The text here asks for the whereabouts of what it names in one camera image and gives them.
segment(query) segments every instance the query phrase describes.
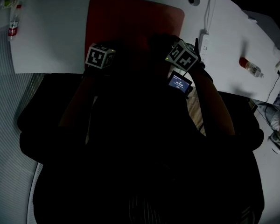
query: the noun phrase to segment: bottle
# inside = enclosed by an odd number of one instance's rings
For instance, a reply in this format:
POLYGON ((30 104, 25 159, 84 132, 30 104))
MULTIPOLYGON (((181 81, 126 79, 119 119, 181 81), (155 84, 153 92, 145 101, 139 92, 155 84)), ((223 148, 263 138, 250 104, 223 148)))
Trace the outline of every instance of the bottle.
POLYGON ((17 3, 17 0, 0 0, 0 9, 14 7, 17 3))
POLYGON ((264 74, 261 73, 261 69, 258 66, 254 65, 253 63, 249 62, 246 58, 241 57, 239 59, 239 64, 241 67, 244 67, 255 77, 260 77, 260 78, 264 77, 264 74))
POLYGON ((19 21, 20 21, 21 5, 17 5, 14 16, 9 23, 8 40, 13 41, 14 36, 17 35, 19 21))

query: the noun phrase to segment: white desk surface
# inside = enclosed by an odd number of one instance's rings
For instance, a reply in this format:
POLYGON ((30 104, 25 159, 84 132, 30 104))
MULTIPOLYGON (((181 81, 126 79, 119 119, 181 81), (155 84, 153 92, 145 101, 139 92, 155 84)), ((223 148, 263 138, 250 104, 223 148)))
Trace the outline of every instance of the white desk surface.
MULTIPOLYGON (((87 11, 90 0, 22 0, 18 35, 11 42, 15 73, 82 73, 87 11)), ((149 0, 181 8, 185 13, 180 37, 194 44, 204 28, 208 0, 194 7, 188 0, 149 0)), ((211 1, 210 13, 214 0, 211 1)), ((219 91, 266 101, 277 78, 279 58, 265 32, 230 0, 217 0, 209 30, 210 50, 206 70, 219 91), (243 43, 246 58, 265 77, 255 78, 239 66, 243 43)), ((280 79, 272 91, 273 103, 280 79)))

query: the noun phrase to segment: cloth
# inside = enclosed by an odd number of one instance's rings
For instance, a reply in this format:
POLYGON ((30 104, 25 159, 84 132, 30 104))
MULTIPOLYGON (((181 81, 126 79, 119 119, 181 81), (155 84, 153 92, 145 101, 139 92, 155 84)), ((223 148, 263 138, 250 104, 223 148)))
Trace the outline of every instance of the cloth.
POLYGON ((98 97, 87 145, 66 128, 40 138, 50 148, 33 197, 37 223, 257 222, 263 196, 249 141, 207 139, 181 91, 141 80, 122 78, 98 97))
POLYGON ((279 132, 280 130, 280 111, 273 106, 267 106, 264 108, 265 115, 268 122, 271 124, 273 130, 279 132))

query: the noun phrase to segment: white cable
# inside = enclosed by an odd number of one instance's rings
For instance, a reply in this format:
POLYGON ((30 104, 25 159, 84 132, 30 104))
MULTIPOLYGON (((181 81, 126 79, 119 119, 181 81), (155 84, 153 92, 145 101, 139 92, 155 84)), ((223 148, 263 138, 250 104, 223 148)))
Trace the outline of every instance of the white cable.
POLYGON ((210 18, 210 25, 211 25, 211 21, 213 20, 213 15, 214 15, 214 11, 215 11, 215 6, 216 6, 216 0, 215 0, 215 2, 214 2, 213 12, 212 12, 211 18, 210 18))
POLYGON ((206 13, 207 13, 207 19, 206 19, 205 31, 207 32, 207 26, 209 23, 209 16, 210 16, 210 1, 207 4, 206 13))

